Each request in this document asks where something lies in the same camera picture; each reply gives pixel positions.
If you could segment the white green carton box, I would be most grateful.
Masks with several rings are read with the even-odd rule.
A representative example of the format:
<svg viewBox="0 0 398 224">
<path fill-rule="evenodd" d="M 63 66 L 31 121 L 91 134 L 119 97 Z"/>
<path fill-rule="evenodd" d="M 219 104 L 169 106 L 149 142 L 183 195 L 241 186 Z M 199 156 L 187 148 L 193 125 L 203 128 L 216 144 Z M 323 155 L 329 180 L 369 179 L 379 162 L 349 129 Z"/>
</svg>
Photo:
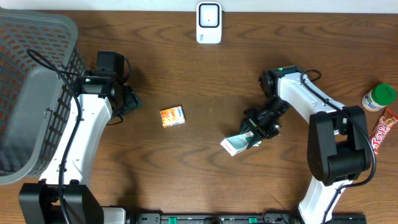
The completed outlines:
<svg viewBox="0 0 398 224">
<path fill-rule="evenodd" d="M 235 156 L 246 149 L 249 149 L 249 142 L 253 138 L 253 133 L 248 131 L 244 134 L 239 134 L 225 138 L 220 145 L 231 155 Z"/>
</svg>

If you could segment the orange tissue pack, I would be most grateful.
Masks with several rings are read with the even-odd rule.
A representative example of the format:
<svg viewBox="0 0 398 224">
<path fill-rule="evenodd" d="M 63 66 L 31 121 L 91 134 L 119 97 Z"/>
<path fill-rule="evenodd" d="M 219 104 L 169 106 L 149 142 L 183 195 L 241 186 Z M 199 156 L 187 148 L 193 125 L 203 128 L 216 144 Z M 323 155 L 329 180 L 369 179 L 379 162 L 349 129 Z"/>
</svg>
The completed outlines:
<svg viewBox="0 0 398 224">
<path fill-rule="evenodd" d="M 160 116 L 164 128 L 185 123 L 185 116 L 181 106 L 161 110 Z"/>
</svg>

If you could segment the green lid jar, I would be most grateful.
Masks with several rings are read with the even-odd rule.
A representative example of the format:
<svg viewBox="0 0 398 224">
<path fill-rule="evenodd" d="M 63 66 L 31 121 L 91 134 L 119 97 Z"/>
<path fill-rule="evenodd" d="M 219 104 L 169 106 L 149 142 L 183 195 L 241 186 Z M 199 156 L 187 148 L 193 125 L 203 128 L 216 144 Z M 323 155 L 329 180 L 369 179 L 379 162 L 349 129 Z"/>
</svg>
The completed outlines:
<svg viewBox="0 0 398 224">
<path fill-rule="evenodd" d="M 362 104 L 368 111 L 379 111 L 393 103 L 397 98 L 395 89 L 386 83 L 379 84 L 362 98 Z"/>
</svg>

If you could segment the orange snack bar wrapper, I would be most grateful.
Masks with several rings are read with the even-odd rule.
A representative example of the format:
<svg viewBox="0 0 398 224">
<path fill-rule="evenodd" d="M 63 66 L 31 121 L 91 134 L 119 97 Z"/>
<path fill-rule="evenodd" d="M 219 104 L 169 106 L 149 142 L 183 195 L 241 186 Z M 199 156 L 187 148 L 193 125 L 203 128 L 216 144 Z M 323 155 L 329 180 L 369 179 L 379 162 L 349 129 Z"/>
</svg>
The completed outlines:
<svg viewBox="0 0 398 224">
<path fill-rule="evenodd" d="M 369 140 L 376 156 L 379 154 L 379 148 L 382 142 L 396 123 L 397 115 L 389 108 L 386 108 L 369 135 Z"/>
</svg>

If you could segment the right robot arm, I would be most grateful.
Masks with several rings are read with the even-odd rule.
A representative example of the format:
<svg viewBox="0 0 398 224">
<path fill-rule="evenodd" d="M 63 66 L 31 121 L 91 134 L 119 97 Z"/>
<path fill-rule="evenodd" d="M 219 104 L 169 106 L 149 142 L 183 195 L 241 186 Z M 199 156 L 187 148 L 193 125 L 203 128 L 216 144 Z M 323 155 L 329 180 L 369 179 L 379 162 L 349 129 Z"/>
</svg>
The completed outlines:
<svg viewBox="0 0 398 224">
<path fill-rule="evenodd" d="M 242 150 L 280 133 L 280 117 L 293 108 L 308 123 L 307 164 L 312 179 L 294 213 L 265 212 L 264 223 L 332 223 L 345 189 L 368 184 L 376 173 L 366 115 L 314 85 L 310 70 L 297 65 L 265 70 L 259 84 L 267 97 L 262 110 L 247 109 L 239 130 Z"/>
</svg>

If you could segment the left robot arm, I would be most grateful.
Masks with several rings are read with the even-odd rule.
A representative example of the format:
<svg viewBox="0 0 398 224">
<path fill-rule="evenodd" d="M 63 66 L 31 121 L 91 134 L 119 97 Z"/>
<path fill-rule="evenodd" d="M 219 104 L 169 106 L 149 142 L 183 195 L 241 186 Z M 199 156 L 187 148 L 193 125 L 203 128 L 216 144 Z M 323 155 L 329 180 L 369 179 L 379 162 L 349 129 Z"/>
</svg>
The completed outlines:
<svg viewBox="0 0 398 224">
<path fill-rule="evenodd" d="M 77 75 L 67 87 L 71 110 L 57 150 L 37 183 L 23 184 L 19 204 L 26 223 L 132 222 L 123 207 L 99 204 L 89 184 L 98 144 L 113 118 L 139 108 L 134 90 L 127 84 L 131 65 L 123 55 L 99 51 L 96 69 Z"/>
</svg>

